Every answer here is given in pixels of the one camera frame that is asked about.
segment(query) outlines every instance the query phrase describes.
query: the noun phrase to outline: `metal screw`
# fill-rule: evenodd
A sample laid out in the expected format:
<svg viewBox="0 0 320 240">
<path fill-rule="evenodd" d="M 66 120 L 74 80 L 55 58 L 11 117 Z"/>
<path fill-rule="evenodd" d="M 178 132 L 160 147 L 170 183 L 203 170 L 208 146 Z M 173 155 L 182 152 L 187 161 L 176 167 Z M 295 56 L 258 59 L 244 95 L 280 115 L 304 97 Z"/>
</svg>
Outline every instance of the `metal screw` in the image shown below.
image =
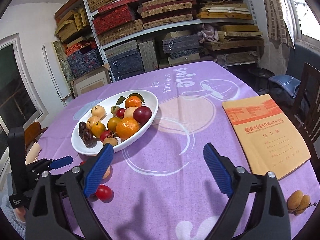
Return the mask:
<svg viewBox="0 0 320 240">
<path fill-rule="evenodd" d="M 268 172 L 268 176 L 269 176 L 270 178 L 274 178 L 276 175 L 275 175 L 272 171 L 269 171 L 269 172 Z"/>
<path fill-rule="evenodd" d="M 79 166 L 73 167 L 71 171 L 73 173 L 79 173 L 80 172 L 80 167 Z"/>
<path fill-rule="evenodd" d="M 41 173 L 41 176 L 44 177 L 44 178 L 48 177 L 49 176 L 49 172 L 48 171 L 44 171 L 44 172 Z"/>
<path fill-rule="evenodd" d="M 239 167 L 236 168 L 236 171 L 237 171 L 238 173 L 244 173 L 244 172 L 245 172 L 245 169 L 244 169 L 244 167 L 239 166 Z"/>
</svg>

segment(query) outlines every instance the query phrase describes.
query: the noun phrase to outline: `oval white plate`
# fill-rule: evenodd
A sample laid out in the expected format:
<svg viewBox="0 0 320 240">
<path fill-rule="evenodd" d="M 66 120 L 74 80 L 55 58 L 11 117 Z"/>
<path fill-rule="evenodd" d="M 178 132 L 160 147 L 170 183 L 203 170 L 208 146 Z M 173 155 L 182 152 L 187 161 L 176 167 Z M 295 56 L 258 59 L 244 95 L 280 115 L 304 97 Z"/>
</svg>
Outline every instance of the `oval white plate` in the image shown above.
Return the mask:
<svg viewBox="0 0 320 240">
<path fill-rule="evenodd" d="M 152 116 L 149 119 L 149 121 L 144 126 L 142 126 L 141 129 L 137 133 L 132 135 L 129 139 L 127 139 L 125 141 L 121 141 L 119 139 L 118 140 L 119 144 L 116 145 L 115 147 L 113 147 L 114 152 L 118 152 L 118 151 L 126 148 L 127 146 L 129 146 L 130 144 L 135 142 L 136 140 L 138 140 L 141 137 L 141 135 L 143 135 L 145 133 L 145 131 L 150 127 L 150 125 L 153 122 L 154 118 L 156 117 L 156 113 L 158 111 L 159 102 L 158 102 L 158 98 L 156 97 L 155 94 L 153 94 L 149 91 L 146 91 L 146 90 L 130 90 L 130 91 L 122 92 L 117 95 L 111 96 L 111 97 L 109 97 L 99 103 L 99 106 L 103 106 L 106 110 L 106 117 L 103 120 L 101 120 L 101 122 L 106 127 L 107 127 L 107 123 L 108 123 L 109 119 L 111 117 L 113 117 L 113 115 L 110 112 L 111 107 L 117 103 L 119 97 L 121 97 L 121 96 L 127 97 L 128 95 L 130 95 L 132 93 L 138 93 L 138 94 L 142 95 L 142 97 L 145 101 L 145 106 L 149 107 L 152 111 Z M 119 105 L 119 107 L 124 108 L 124 102 L 121 105 Z M 80 122 L 87 123 L 87 120 L 91 116 L 92 116 L 92 114 L 91 114 L 91 109 L 90 109 L 77 123 L 77 125 L 75 126 L 75 128 L 73 129 L 73 132 L 72 132 L 71 143 L 72 143 L 73 148 L 78 153 L 83 154 L 83 155 L 88 155 L 88 156 L 95 156 L 102 149 L 102 147 L 103 147 L 102 142 L 100 140 L 96 140 L 97 143 L 94 143 L 93 146 L 86 147 L 84 145 L 82 139 L 79 136 L 79 130 L 78 130 L 79 123 Z"/>
</svg>

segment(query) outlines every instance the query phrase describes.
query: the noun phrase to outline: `tablecloth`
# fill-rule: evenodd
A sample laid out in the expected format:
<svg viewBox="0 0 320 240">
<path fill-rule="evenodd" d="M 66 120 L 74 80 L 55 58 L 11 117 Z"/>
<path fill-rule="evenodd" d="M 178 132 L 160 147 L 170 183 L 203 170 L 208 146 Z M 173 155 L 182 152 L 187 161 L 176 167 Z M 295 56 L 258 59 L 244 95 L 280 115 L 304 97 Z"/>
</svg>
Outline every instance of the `tablecloth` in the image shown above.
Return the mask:
<svg viewBox="0 0 320 240">
<path fill-rule="evenodd" d="M 94 212 L 114 240 L 201 240 L 215 225 L 228 198 L 215 183 L 204 159 L 211 142 L 235 166 L 249 166 L 222 108 L 225 100 L 256 96 L 233 74 L 214 62 L 199 62 L 152 71 L 98 88 L 75 98 L 42 135 L 40 158 L 73 157 L 63 173 L 88 157 L 71 145 L 71 133 L 81 116 L 112 95 L 133 89 L 154 93 L 159 110 L 154 124 L 136 142 L 115 153 L 112 176 L 103 184 L 114 192 L 109 203 L 89 198 Z M 287 199 L 302 190 L 311 202 L 320 199 L 319 183 L 310 162 L 280 180 Z M 243 232 L 254 195 L 250 194 L 236 235 Z M 64 201 L 75 233 L 79 229 L 68 199 Z M 315 207 L 295 217 L 294 237 Z"/>
</svg>

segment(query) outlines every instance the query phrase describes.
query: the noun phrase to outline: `tomato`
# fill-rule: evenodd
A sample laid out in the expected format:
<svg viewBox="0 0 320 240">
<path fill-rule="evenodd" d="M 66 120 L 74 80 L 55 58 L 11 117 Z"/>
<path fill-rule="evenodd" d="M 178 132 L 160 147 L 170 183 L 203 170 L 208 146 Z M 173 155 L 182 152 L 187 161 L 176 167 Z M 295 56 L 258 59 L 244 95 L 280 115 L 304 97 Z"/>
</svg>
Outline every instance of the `tomato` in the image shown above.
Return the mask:
<svg viewBox="0 0 320 240">
<path fill-rule="evenodd" d="M 111 134 L 112 134 L 112 132 L 110 130 L 106 130 L 106 131 L 102 132 L 102 134 L 100 135 L 100 141 L 103 143 L 105 138 L 111 137 Z"/>
<path fill-rule="evenodd" d="M 112 198 L 112 190 L 111 188 L 109 188 L 108 186 L 105 186 L 103 184 L 100 184 L 97 192 L 96 192 L 96 196 L 98 199 L 105 201 L 108 200 L 110 198 Z"/>
</svg>

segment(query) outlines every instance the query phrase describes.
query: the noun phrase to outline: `door frame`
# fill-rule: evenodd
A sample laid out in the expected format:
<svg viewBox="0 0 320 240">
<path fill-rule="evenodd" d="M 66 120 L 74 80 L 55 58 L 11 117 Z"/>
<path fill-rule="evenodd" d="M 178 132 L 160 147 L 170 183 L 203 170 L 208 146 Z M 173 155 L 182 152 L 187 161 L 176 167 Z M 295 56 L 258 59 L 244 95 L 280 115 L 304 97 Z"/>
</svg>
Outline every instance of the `door frame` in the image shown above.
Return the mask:
<svg viewBox="0 0 320 240">
<path fill-rule="evenodd" d="M 32 103 L 34 104 L 37 110 L 37 112 L 35 112 L 33 116 L 29 120 L 27 120 L 27 122 L 23 125 L 23 128 L 26 129 L 34 121 L 39 121 L 39 122 L 42 121 L 48 115 L 48 111 L 44 107 L 44 104 L 42 103 L 38 95 L 38 92 L 36 91 L 36 88 L 33 84 L 33 81 L 27 69 L 27 65 L 24 60 L 22 49 L 21 49 L 19 33 L 15 33 L 13 35 L 10 35 L 0 40 L 0 49 L 3 49 L 10 45 L 13 45 L 14 56 L 17 62 L 18 70 L 19 70 L 21 79 L 23 81 L 23 84 L 30 96 Z M 0 124 L 3 130 L 6 132 L 6 134 L 8 134 L 9 130 L 5 125 L 1 116 L 0 116 Z"/>
</svg>

